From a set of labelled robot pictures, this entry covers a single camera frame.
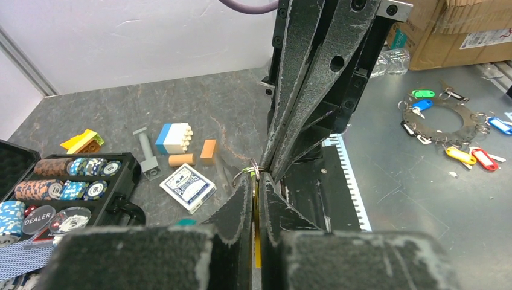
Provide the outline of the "blue playing card box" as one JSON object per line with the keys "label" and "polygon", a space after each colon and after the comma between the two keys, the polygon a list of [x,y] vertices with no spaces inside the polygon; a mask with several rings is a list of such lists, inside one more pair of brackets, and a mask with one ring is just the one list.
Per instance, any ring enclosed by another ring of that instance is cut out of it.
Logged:
{"label": "blue playing card box", "polygon": [[194,214],[217,189],[212,181],[188,164],[181,165],[159,186],[189,214]]}

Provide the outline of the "cardboard box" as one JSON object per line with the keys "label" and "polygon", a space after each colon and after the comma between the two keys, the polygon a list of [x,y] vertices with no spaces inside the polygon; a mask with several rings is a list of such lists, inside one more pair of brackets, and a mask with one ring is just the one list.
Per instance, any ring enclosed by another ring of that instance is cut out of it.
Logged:
{"label": "cardboard box", "polygon": [[411,71],[511,60],[511,1],[411,1],[392,26],[391,49],[409,51]]}

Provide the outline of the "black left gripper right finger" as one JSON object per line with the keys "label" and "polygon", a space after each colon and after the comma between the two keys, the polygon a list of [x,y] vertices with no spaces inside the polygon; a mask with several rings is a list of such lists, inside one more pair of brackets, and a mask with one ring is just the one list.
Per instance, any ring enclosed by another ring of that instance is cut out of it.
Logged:
{"label": "black left gripper right finger", "polygon": [[259,179],[264,289],[459,289],[447,253],[430,235],[324,231]]}

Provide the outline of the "yellow orange brick pile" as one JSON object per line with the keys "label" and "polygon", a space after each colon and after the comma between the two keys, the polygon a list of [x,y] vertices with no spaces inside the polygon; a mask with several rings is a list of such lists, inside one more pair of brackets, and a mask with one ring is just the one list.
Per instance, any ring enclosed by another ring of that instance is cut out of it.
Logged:
{"label": "yellow orange brick pile", "polygon": [[67,150],[67,154],[89,154],[98,153],[104,143],[104,139],[97,132],[86,129],[82,134],[68,139],[60,146]]}

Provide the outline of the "grey plastic bolt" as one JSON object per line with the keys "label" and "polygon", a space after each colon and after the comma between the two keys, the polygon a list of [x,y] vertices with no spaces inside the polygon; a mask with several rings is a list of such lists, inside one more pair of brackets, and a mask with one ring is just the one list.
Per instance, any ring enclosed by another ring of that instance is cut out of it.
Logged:
{"label": "grey plastic bolt", "polygon": [[152,151],[152,146],[150,144],[146,131],[147,128],[143,127],[134,131],[133,135],[136,135],[139,138],[141,149],[144,155],[144,160],[139,162],[141,170],[144,176],[149,181],[152,181],[162,176],[162,171],[158,164],[158,160]]}

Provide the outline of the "plastic water bottle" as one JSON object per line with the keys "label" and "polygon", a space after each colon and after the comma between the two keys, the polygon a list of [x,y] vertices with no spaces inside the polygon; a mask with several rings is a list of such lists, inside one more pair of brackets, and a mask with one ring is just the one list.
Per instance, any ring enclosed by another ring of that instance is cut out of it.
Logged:
{"label": "plastic water bottle", "polygon": [[371,78],[386,75],[404,75],[409,70],[411,55],[405,48],[382,51],[374,65]]}

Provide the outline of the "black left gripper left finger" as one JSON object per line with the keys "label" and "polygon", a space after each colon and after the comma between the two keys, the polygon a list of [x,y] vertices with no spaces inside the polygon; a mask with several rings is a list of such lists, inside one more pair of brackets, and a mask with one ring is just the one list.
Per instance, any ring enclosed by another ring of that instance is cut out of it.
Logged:
{"label": "black left gripper left finger", "polygon": [[242,177],[196,225],[86,227],[58,244],[39,289],[250,289],[252,192]]}

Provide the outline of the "wooden cylinder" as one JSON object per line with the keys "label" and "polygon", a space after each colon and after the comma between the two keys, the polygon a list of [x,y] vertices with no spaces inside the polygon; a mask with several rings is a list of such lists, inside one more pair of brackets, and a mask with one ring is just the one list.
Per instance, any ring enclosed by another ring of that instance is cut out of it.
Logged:
{"label": "wooden cylinder", "polygon": [[171,167],[180,167],[183,164],[194,166],[196,164],[196,157],[193,153],[170,155],[168,157],[168,164]]}

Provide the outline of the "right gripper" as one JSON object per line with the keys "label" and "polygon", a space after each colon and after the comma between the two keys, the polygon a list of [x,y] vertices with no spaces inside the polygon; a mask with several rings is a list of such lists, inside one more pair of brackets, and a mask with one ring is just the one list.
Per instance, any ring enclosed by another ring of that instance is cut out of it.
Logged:
{"label": "right gripper", "polygon": [[388,32],[411,1],[278,1],[272,97],[260,164],[281,179],[291,164],[349,122]]}

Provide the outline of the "teal flat piece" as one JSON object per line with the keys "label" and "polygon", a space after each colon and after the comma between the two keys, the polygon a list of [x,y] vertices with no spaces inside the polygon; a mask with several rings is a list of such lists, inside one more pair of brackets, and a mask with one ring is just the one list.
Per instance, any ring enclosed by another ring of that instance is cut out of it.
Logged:
{"label": "teal flat piece", "polygon": [[192,226],[196,225],[197,221],[195,219],[185,218],[176,222],[177,226]]}

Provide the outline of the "aluminium profile rail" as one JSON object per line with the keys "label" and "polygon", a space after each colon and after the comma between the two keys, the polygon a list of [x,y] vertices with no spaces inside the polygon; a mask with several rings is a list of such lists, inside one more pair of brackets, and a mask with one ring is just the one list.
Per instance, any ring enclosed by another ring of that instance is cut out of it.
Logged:
{"label": "aluminium profile rail", "polygon": [[476,67],[484,79],[491,81],[511,99],[511,60],[483,63]]}

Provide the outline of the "blue white brick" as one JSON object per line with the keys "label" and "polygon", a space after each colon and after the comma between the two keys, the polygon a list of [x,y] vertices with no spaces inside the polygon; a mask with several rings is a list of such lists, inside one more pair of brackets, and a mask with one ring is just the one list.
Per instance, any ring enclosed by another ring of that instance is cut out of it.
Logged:
{"label": "blue white brick", "polygon": [[161,154],[185,154],[193,134],[188,123],[167,123],[163,125],[155,141],[155,146]]}

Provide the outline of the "orange wooden block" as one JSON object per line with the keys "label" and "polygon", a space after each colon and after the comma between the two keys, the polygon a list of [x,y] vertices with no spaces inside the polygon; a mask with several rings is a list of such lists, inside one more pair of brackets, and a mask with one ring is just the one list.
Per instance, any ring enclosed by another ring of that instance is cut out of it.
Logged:
{"label": "orange wooden block", "polygon": [[200,154],[201,163],[206,166],[214,165],[216,152],[217,152],[217,140],[216,139],[205,140],[201,154]]}

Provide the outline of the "black poker chip case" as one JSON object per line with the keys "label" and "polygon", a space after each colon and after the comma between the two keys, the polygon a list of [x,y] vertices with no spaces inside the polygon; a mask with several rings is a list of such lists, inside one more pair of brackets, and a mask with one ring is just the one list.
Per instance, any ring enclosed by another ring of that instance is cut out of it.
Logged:
{"label": "black poker chip case", "polygon": [[1,141],[1,288],[33,289],[63,235],[83,227],[144,225],[130,201],[141,179],[129,152],[46,158]]}

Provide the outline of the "yellow key tag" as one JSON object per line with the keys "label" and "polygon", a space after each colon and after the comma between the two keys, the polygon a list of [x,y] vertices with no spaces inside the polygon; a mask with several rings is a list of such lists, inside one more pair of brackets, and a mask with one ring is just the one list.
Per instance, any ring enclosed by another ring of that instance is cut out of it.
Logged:
{"label": "yellow key tag", "polygon": [[261,246],[260,246],[260,222],[259,222],[259,199],[258,188],[254,192],[253,220],[254,220],[254,264],[257,269],[261,268]]}

